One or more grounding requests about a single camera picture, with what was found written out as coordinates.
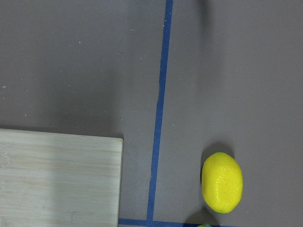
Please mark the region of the yellow plastic lemon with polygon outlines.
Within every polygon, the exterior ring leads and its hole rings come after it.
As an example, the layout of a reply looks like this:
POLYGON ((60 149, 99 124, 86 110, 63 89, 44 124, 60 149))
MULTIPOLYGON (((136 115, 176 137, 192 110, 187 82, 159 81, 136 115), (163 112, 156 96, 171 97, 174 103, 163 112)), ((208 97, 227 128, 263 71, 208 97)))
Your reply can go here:
POLYGON ((206 204, 221 214, 234 210, 243 192, 242 171, 236 160, 224 152, 216 152, 205 160, 201 174, 206 204))

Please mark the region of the wooden cutting board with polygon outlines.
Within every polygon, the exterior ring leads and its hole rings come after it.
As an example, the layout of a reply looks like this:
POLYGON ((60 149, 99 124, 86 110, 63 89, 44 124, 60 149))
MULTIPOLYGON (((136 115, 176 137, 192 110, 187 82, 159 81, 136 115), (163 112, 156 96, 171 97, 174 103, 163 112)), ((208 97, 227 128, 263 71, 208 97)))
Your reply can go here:
POLYGON ((1 129, 1 226, 116 227, 123 143, 1 129))

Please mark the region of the green toy fruit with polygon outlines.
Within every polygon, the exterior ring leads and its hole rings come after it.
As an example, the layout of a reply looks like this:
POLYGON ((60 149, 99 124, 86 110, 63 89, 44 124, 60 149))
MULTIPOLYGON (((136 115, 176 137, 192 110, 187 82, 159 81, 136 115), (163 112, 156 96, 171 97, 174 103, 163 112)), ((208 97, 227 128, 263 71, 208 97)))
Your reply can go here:
POLYGON ((210 224, 202 224, 202 225, 199 225, 197 227, 212 227, 210 224))

